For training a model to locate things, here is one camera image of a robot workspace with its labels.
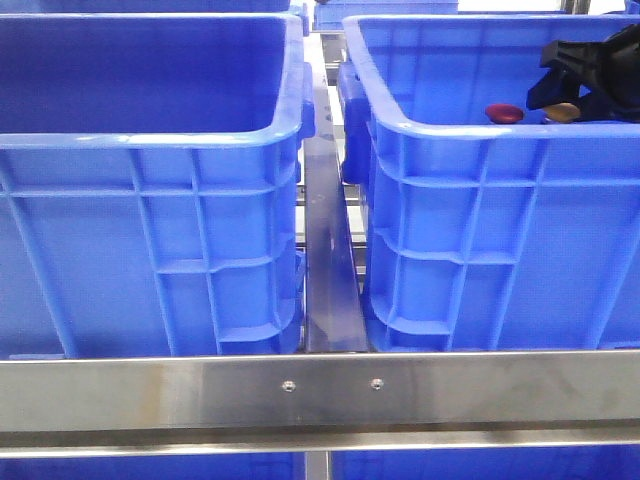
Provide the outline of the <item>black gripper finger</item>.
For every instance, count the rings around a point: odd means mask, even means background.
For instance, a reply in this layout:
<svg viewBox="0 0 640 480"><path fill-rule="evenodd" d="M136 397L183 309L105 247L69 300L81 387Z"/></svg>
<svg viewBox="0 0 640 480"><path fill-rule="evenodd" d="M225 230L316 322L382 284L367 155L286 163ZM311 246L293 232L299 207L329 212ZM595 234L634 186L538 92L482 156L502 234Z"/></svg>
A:
<svg viewBox="0 0 640 480"><path fill-rule="evenodd" d="M578 107L581 87L581 80L571 72L550 69L528 91L526 106L529 110L539 110L563 103Z"/></svg>
<svg viewBox="0 0 640 480"><path fill-rule="evenodd" d="M542 48L539 66L542 68L595 68L607 47L603 42L554 40Z"/></svg>

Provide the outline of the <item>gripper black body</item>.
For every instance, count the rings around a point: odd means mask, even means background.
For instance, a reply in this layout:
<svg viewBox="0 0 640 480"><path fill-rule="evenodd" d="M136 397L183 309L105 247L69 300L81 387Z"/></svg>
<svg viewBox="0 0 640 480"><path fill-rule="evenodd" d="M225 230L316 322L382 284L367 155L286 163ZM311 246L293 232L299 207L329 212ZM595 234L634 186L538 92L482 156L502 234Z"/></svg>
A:
<svg viewBox="0 0 640 480"><path fill-rule="evenodd" d="M632 24L589 45L581 118L639 120L639 25Z"/></svg>

